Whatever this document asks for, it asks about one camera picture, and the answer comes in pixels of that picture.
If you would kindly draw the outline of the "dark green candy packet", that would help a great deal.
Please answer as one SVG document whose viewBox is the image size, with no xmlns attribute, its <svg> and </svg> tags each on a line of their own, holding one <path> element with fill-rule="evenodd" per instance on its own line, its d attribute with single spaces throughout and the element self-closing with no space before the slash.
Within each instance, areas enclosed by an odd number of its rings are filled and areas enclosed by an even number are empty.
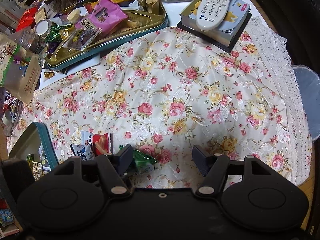
<svg viewBox="0 0 320 240">
<path fill-rule="evenodd" d="M 133 148 L 133 160 L 129 168 L 127 169 L 127 174 L 144 174 L 149 173 L 155 169 L 155 164 L 158 161 L 140 150 Z"/>
</svg>

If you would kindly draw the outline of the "yellow patterned snack packet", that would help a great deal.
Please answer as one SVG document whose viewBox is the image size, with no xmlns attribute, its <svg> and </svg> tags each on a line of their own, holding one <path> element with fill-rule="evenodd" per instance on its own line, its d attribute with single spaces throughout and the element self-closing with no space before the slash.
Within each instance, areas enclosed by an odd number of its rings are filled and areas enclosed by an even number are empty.
<svg viewBox="0 0 320 240">
<path fill-rule="evenodd" d="M 44 176 L 44 169 L 42 167 L 42 164 L 36 161 L 32 161 L 31 163 L 31 169 L 34 176 L 34 179 L 38 181 Z"/>
</svg>

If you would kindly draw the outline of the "red white hawthorn packet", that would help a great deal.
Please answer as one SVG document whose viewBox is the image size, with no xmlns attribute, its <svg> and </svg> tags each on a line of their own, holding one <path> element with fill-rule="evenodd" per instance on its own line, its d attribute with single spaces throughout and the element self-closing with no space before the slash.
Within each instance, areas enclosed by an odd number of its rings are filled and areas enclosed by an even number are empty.
<svg viewBox="0 0 320 240">
<path fill-rule="evenodd" d="M 89 131 L 81 131 L 82 145 L 89 145 L 95 156 L 112 155 L 112 134 L 93 134 Z"/>
</svg>

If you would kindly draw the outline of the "blue white raisin packet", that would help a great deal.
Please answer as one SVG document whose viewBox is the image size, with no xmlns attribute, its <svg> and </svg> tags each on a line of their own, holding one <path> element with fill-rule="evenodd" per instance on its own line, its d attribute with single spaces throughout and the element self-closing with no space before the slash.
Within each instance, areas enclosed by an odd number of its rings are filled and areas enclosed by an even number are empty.
<svg viewBox="0 0 320 240">
<path fill-rule="evenodd" d="M 95 158 L 95 155 L 89 145 L 71 144 L 70 147 L 73 154 L 80 157 L 82 161 L 91 161 Z"/>
</svg>

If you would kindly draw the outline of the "empty gold tin tray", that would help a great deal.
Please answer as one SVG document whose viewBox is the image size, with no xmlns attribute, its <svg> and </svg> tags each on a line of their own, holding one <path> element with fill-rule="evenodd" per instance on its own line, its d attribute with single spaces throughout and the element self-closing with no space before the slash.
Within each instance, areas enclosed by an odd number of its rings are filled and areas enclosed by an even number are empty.
<svg viewBox="0 0 320 240">
<path fill-rule="evenodd" d="M 39 162 L 44 169 L 44 175 L 59 164 L 48 128 L 40 122 L 32 122 L 27 127 L 10 151 L 9 158 L 25 160 L 30 168 L 32 161 Z"/>
</svg>

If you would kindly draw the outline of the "floral tablecloth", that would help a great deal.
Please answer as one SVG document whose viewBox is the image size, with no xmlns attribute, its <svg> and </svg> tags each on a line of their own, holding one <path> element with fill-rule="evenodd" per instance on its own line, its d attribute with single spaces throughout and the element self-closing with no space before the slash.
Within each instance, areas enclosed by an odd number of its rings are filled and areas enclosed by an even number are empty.
<svg viewBox="0 0 320 240">
<path fill-rule="evenodd" d="M 59 162 L 82 131 L 111 133 L 115 151 L 130 144 L 154 157 L 152 171 L 132 177 L 136 187 L 198 187 L 195 145 L 231 160 L 252 155 L 295 185 L 310 173 L 312 140 L 286 40 L 257 17 L 230 53 L 174 27 L 119 46 L 36 91 L 8 148 L 34 121 L 47 126 Z"/>
</svg>

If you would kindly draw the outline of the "large kraft paper snack bag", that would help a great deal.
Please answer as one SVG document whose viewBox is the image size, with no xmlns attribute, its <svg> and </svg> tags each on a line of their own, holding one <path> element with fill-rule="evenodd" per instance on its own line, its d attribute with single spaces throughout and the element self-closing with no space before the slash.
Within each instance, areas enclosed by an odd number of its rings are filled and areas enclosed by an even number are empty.
<svg viewBox="0 0 320 240">
<path fill-rule="evenodd" d="M 1 34 L 1 87 L 29 104 L 40 74 L 38 55 Z"/>
</svg>

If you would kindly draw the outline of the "pink snack packet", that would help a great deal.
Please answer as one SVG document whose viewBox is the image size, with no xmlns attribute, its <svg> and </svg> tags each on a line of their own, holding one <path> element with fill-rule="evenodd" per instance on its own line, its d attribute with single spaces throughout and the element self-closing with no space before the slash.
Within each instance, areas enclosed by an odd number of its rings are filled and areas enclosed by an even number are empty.
<svg viewBox="0 0 320 240">
<path fill-rule="evenodd" d="M 106 36 L 118 24 L 127 19 L 119 5 L 111 0 L 99 0 L 93 11 L 75 24 L 76 29 L 91 29 Z"/>
</svg>

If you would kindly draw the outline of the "white jar lid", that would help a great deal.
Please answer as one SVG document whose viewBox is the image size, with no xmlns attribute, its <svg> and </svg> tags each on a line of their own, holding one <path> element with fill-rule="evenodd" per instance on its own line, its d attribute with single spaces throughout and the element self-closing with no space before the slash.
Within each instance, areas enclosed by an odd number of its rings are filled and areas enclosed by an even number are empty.
<svg viewBox="0 0 320 240">
<path fill-rule="evenodd" d="M 46 36 L 51 26 L 52 26 L 51 20 L 49 19 L 40 20 L 35 25 L 35 32 L 37 33 L 37 35 Z"/>
</svg>

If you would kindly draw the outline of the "white remote control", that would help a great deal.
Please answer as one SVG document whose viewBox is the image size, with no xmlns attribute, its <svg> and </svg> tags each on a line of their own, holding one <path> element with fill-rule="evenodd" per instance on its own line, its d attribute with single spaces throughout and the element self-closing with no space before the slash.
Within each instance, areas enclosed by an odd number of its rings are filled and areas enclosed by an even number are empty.
<svg viewBox="0 0 320 240">
<path fill-rule="evenodd" d="M 218 27 L 228 11 L 231 0 L 202 0 L 196 14 L 196 25 L 201 31 Z"/>
</svg>

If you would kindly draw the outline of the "book with duck cover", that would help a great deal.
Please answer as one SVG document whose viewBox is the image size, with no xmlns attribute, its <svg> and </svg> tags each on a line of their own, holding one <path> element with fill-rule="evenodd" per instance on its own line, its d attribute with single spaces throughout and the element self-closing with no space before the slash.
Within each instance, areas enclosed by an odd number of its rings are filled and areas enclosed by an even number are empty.
<svg viewBox="0 0 320 240">
<path fill-rule="evenodd" d="M 193 0 L 177 27 L 230 53 L 251 18 L 250 10 L 242 0 Z"/>
</svg>

